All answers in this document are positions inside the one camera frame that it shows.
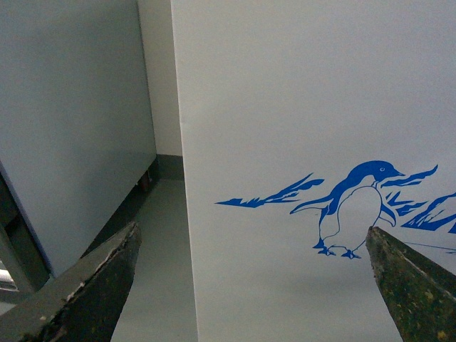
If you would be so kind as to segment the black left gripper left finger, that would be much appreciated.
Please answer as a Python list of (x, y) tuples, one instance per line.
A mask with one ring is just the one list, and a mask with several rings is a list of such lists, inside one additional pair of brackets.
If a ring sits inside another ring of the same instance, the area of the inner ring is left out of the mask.
[(110, 341), (141, 245), (131, 222), (49, 285), (1, 315), (2, 341)]

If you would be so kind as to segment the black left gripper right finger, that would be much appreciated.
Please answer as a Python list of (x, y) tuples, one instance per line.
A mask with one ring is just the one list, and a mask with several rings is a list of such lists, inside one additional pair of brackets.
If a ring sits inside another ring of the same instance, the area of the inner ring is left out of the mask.
[(455, 275), (379, 227), (366, 248), (378, 290), (403, 341), (455, 340)]

